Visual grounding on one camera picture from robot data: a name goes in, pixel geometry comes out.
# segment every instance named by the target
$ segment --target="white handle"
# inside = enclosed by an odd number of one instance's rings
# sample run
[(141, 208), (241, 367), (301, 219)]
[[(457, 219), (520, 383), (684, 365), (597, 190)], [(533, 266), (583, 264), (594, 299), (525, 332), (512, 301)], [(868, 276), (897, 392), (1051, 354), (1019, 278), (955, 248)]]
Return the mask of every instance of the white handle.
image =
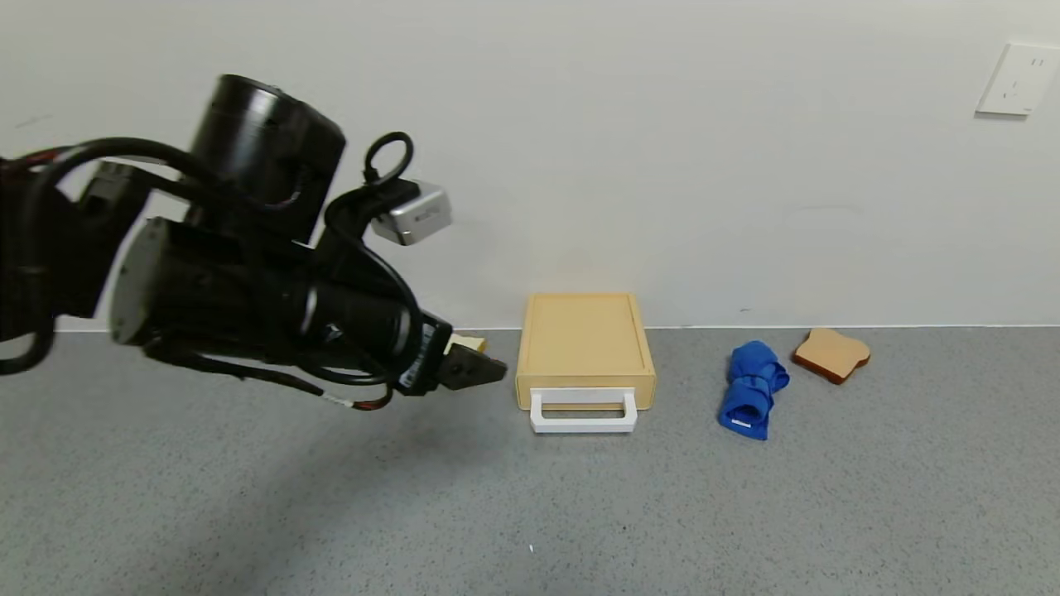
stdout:
[[(549, 387), (530, 389), (530, 425), (534, 433), (632, 433), (637, 425), (633, 387)], [(622, 418), (545, 418), (544, 404), (621, 403)]]

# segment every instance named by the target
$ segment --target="silver camera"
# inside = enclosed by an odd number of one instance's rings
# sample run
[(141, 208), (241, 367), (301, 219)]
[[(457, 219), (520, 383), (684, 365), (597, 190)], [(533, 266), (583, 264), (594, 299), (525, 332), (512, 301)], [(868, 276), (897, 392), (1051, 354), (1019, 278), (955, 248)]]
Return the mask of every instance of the silver camera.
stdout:
[(416, 244), (453, 223), (453, 208), (445, 189), (412, 181), (420, 187), (420, 196), (372, 220), (376, 234), (402, 246)]

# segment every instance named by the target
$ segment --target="baseboard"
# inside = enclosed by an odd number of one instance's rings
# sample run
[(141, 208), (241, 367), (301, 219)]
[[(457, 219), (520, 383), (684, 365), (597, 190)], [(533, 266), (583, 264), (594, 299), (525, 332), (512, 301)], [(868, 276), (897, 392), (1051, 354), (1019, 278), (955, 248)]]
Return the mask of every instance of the baseboard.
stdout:
[[(1060, 323), (991, 323), (991, 325), (975, 325), (975, 323), (953, 323), (953, 325), (829, 325), (829, 326), (812, 326), (812, 325), (678, 325), (678, 326), (647, 326), (644, 329), (653, 330), (671, 330), (671, 329), (811, 329), (813, 327), (828, 327), (831, 329), (1053, 329), (1060, 328)], [(465, 332), (465, 331), (522, 331), (522, 327), (461, 327), (454, 329), (454, 331)], [(106, 333), (105, 329), (66, 329), (60, 330), (59, 333)]]

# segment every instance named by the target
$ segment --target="power socket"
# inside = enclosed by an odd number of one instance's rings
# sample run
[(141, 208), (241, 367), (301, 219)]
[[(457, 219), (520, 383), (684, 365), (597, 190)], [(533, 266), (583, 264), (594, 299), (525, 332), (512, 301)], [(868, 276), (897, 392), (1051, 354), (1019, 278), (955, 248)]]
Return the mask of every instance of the power socket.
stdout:
[(975, 111), (1027, 116), (1053, 83), (1060, 48), (1009, 43)]

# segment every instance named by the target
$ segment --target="gray floor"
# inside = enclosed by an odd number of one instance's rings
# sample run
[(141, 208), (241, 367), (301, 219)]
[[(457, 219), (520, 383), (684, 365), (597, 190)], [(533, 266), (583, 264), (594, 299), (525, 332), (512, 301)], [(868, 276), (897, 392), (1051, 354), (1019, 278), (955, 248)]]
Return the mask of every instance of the gray floor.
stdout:
[(714, 422), (726, 356), (798, 331), (650, 332), (656, 407), (603, 437), (510, 382), (352, 413), (63, 336), (0, 381), (0, 594), (1056, 594), (1060, 330), (854, 334), (764, 443)]

